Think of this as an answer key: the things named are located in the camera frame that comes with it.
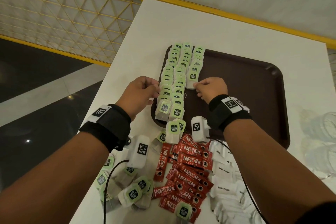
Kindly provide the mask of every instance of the plastic tray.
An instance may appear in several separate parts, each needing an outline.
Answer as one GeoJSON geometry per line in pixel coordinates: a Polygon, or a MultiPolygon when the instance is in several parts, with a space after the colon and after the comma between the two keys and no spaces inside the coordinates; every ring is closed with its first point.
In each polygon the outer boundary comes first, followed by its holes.
{"type": "MultiPolygon", "coordinates": [[[[273,64],[227,53],[205,50],[199,81],[207,77],[221,77],[229,95],[238,98],[250,108],[253,120],[285,149],[289,147],[289,129],[284,82],[281,71],[273,64]]],[[[151,108],[154,122],[165,128],[167,122],[155,119],[157,99],[151,108]]],[[[186,132],[191,134],[191,119],[208,117],[208,105],[197,97],[196,90],[185,90],[184,116],[186,132]]],[[[210,129],[210,138],[223,140],[220,131],[210,129]]]]}

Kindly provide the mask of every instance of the wrist strap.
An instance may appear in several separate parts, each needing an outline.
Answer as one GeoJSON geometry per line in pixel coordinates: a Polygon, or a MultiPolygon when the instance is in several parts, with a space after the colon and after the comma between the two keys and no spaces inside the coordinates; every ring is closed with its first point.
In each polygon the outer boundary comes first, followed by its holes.
{"type": "Polygon", "coordinates": [[[209,103],[210,116],[208,125],[222,132],[231,122],[237,119],[252,119],[250,109],[237,98],[229,95],[218,95],[209,103]]]}
{"type": "Polygon", "coordinates": [[[88,117],[79,131],[92,134],[109,152],[113,149],[122,151],[131,131],[130,124],[131,118],[121,107],[102,105],[88,117]]]}

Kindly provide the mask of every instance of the dark floor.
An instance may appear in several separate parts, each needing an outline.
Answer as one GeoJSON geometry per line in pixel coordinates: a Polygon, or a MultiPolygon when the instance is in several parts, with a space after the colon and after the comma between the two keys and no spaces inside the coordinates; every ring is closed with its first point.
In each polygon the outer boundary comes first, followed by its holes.
{"type": "MultiPolygon", "coordinates": [[[[0,45],[0,113],[3,105],[11,104],[6,100],[24,97],[30,90],[92,65],[2,39],[0,45]]],[[[96,82],[0,127],[0,191],[77,133],[100,85],[101,81],[96,82]]]]}

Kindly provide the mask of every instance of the black cable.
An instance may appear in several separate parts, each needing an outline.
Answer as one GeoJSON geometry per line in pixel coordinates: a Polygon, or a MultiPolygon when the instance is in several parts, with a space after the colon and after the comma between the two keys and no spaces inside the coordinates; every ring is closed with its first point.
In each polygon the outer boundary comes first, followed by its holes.
{"type": "Polygon", "coordinates": [[[113,171],[115,170],[115,168],[116,168],[117,166],[119,166],[121,163],[125,163],[125,162],[129,162],[129,160],[126,159],[126,160],[120,161],[118,164],[116,164],[115,167],[114,167],[114,168],[112,169],[112,171],[110,172],[108,178],[107,178],[106,186],[105,186],[105,190],[104,190],[104,224],[106,224],[106,194],[107,194],[107,186],[109,185],[110,177],[111,177],[113,171]]]}
{"type": "MultiPolygon", "coordinates": [[[[220,140],[218,140],[218,139],[214,139],[214,140],[217,141],[217,142],[220,142],[220,143],[221,143],[223,146],[225,146],[229,151],[231,151],[230,148],[229,148],[225,143],[223,143],[222,141],[220,141],[220,140]]],[[[253,197],[252,197],[252,195],[251,195],[251,192],[250,192],[249,188],[247,187],[247,184],[246,184],[246,182],[245,182],[245,180],[244,180],[244,177],[243,177],[243,176],[241,176],[241,177],[242,177],[243,182],[244,182],[244,184],[245,184],[247,193],[249,194],[249,196],[250,196],[250,198],[251,198],[251,200],[252,200],[252,203],[254,204],[255,209],[257,209],[257,212],[259,213],[260,217],[264,220],[264,222],[265,222],[266,224],[269,224],[269,222],[268,222],[268,221],[265,219],[265,217],[262,215],[262,213],[260,212],[260,210],[259,210],[257,204],[255,203],[255,201],[254,201],[254,199],[253,199],[253,197]]]]}

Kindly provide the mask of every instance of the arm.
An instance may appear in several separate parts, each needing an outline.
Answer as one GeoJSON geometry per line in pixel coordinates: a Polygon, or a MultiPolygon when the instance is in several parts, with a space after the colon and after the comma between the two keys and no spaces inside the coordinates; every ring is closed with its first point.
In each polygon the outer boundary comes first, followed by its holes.
{"type": "MultiPolygon", "coordinates": [[[[195,84],[207,103],[228,89],[221,78],[195,84]]],[[[253,197],[270,223],[294,223],[335,194],[252,120],[234,120],[224,137],[253,197]]]]}
{"type": "MultiPolygon", "coordinates": [[[[119,105],[132,120],[151,97],[154,79],[139,77],[125,89],[119,105]]],[[[80,132],[0,193],[0,223],[68,223],[104,165],[109,152],[93,135],[80,132]]]]}

